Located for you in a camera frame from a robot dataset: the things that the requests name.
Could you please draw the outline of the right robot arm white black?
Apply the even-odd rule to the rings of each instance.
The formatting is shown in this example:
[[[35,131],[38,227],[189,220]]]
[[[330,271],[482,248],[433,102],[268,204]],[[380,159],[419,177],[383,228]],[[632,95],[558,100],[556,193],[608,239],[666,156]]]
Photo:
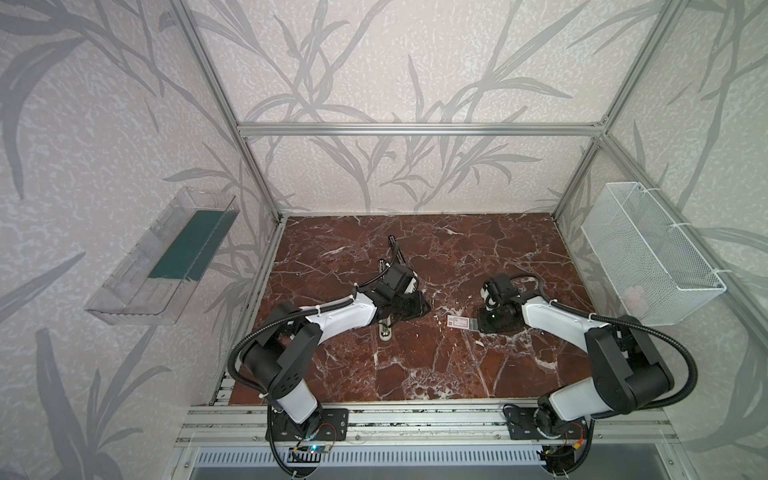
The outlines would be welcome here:
[[[649,407],[675,386],[674,377],[647,328],[628,317],[599,321],[552,300],[534,296],[477,310],[483,333],[543,330],[587,354],[591,376],[538,400],[541,414],[571,421],[602,414],[629,414]]]

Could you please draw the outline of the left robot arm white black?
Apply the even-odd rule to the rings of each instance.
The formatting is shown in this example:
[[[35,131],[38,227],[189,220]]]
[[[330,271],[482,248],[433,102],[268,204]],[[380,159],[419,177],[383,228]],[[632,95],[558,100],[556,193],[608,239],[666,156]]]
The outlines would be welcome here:
[[[382,320],[426,316],[431,307],[419,290],[417,274],[393,262],[371,282],[330,303],[297,307],[281,304],[264,325],[233,346],[227,358],[232,379],[268,400],[302,428],[312,428],[322,407],[305,376],[316,349],[325,341]]]

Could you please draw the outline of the white red staple box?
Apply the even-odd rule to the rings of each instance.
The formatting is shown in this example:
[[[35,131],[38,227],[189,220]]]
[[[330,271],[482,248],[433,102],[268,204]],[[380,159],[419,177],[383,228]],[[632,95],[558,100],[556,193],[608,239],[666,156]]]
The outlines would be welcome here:
[[[478,332],[479,324],[475,318],[449,315],[446,320],[449,328]]]

